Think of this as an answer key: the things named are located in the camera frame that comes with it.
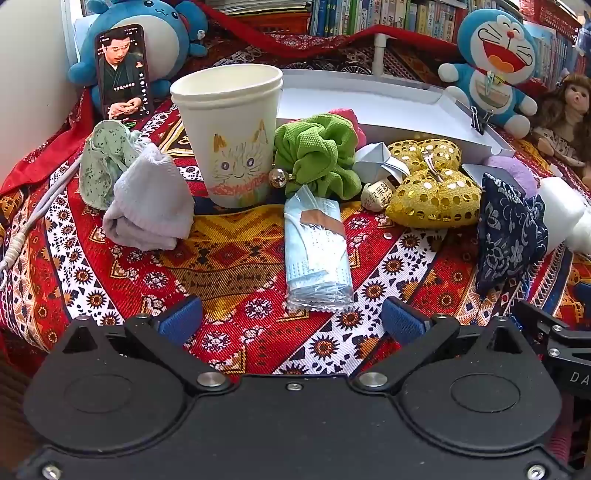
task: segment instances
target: white fabric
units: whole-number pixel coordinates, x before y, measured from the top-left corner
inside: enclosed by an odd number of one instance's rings
[[[172,250],[193,224],[193,196],[169,156],[149,143],[113,188],[103,229],[116,244]]]

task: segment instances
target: paper cup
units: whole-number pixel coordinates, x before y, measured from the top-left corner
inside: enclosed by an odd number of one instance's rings
[[[209,197],[228,208],[269,192],[283,72],[238,64],[194,72],[170,87]]]

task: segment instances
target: man on screen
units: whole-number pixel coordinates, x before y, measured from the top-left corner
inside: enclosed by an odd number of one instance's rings
[[[139,72],[142,55],[129,53],[131,39],[123,31],[113,32],[102,43],[99,59],[99,75],[103,80],[103,100],[108,108],[109,118],[132,115],[142,105],[139,91]]]

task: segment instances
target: red fabric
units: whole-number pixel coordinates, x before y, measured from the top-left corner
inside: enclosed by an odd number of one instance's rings
[[[290,38],[289,44],[279,42],[275,39],[277,35],[268,35],[244,24],[239,19],[230,17],[222,12],[205,5],[202,2],[192,0],[203,12],[212,20],[215,20],[222,28],[229,30],[241,40],[246,41],[253,47],[260,48],[266,52],[293,58],[304,59],[318,55],[326,50],[332,50],[343,47],[359,38],[384,33],[392,38],[397,38],[402,42],[415,46],[425,51],[429,51],[444,59],[456,59],[459,57],[457,46],[438,38],[421,35],[416,32],[403,30],[401,28],[387,27],[386,25],[374,25],[367,30],[363,30],[355,35],[341,35],[337,37],[309,37],[307,40],[311,46],[303,44],[297,35],[281,35],[281,37]]]
[[[20,160],[4,180],[0,195],[23,185],[45,180],[59,165],[76,153],[92,133],[93,105],[90,90],[82,97],[68,116],[69,128],[63,127],[40,148]]]

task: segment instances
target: gold sequin heart pillow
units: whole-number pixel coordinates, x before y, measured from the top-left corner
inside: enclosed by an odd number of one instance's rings
[[[452,228],[478,222],[480,187],[456,170],[429,170],[409,175],[397,188],[386,215],[413,228]]]
[[[462,152],[454,142],[445,139],[424,140],[403,140],[388,147],[390,154],[401,162],[405,163],[410,173],[425,170],[427,163],[423,158],[423,151],[433,154],[433,164],[438,170],[460,168]]]

